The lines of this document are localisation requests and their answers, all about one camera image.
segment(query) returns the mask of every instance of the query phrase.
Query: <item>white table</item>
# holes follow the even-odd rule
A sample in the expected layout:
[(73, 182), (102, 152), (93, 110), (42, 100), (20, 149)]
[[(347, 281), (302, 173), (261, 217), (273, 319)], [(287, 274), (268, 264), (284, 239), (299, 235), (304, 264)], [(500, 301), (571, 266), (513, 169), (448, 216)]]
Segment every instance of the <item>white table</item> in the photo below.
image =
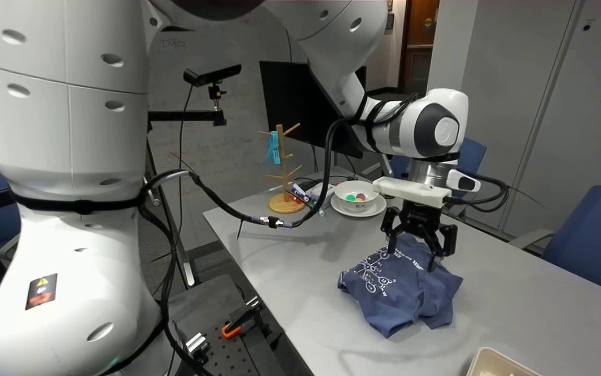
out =
[[(263, 216), (266, 199), (234, 206)], [(465, 278), (452, 327), (416, 323), (386, 341), (336, 288), (341, 270), (383, 244), (382, 216), (328, 210), (300, 229), (243, 226), (239, 239), (223, 212), (204, 217), (315, 376), (457, 376), (484, 345), (547, 376), (601, 375), (601, 288), (474, 227), (459, 226), (457, 254), (445, 262)]]

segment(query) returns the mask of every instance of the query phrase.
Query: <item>plate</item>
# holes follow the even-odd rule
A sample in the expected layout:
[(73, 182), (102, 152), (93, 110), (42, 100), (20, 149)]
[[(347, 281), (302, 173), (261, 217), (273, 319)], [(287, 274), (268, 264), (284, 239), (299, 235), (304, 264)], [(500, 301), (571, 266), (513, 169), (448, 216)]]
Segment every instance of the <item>plate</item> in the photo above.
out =
[(379, 216), (382, 212), (386, 212), (386, 200), (383, 200), (383, 197), (378, 197), (378, 199), (374, 200), (374, 204), (371, 204), (367, 212), (360, 212), (360, 213), (345, 212), (345, 210), (340, 210), (340, 206), (336, 204), (336, 200), (338, 200), (338, 197), (332, 195), (332, 197), (329, 197), (329, 204), (334, 206), (334, 212), (338, 212), (338, 213), (345, 216), (345, 217), (375, 217), (375, 216)]

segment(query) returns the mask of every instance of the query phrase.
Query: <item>bowl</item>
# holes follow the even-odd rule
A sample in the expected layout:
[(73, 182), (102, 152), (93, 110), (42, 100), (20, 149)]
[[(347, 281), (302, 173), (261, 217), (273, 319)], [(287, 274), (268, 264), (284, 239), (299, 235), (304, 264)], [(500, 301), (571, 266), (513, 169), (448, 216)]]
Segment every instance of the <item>bowl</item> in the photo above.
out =
[(538, 375), (517, 363), (515, 360), (499, 353), (497, 348), (482, 346), (474, 356), (467, 376), (538, 376)]
[(338, 183), (334, 195), (334, 204), (347, 213), (364, 213), (375, 204), (379, 197), (374, 183), (360, 179)]

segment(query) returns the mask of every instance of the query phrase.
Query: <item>sticker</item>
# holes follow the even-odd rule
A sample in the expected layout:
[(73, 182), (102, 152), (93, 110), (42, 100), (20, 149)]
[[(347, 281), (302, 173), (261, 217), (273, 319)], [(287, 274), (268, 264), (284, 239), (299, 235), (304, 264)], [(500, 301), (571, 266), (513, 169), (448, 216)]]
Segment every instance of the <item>sticker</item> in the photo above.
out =
[(42, 307), (56, 298), (56, 274), (28, 283), (26, 309)]

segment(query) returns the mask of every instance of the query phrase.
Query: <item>blue cloth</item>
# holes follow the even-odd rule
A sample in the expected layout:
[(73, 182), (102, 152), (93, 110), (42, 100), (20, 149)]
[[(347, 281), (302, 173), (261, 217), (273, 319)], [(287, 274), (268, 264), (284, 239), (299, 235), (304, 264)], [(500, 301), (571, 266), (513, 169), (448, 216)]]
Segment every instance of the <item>blue cloth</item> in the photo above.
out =
[(410, 235), (398, 235), (394, 252), (386, 247), (349, 272), (338, 288), (358, 301), (363, 318), (382, 336), (393, 336), (420, 319), (428, 328), (452, 321), (452, 296), (463, 278), (437, 262), (428, 272), (430, 251)]
[(273, 166), (281, 166), (281, 150), (280, 150), (280, 134), (272, 132), (266, 141), (266, 160)]

